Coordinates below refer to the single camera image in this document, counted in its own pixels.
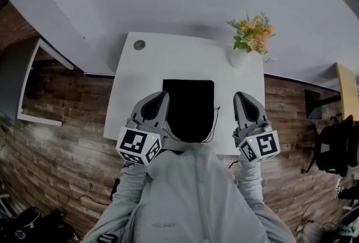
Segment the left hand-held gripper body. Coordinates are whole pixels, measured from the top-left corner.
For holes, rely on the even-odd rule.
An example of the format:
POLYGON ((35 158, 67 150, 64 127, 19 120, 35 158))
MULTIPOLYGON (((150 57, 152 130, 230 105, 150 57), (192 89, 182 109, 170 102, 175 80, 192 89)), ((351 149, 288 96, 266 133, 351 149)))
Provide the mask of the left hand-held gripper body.
POLYGON ((166 139, 163 126, 141 129, 122 126, 117 140, 116 151, 131 163, 148 166, 163 148, 166 139))

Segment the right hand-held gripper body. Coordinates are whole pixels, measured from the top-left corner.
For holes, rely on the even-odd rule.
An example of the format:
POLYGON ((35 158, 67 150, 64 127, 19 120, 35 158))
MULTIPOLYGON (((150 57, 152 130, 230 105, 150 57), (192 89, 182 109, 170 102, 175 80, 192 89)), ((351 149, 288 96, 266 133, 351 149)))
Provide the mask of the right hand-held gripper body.
POLYGON ((258 124, 255 127, 233 132, 236 148, 240 159, 249 163, 261 162, 280 153, 278 133, 271 123, 258 124))

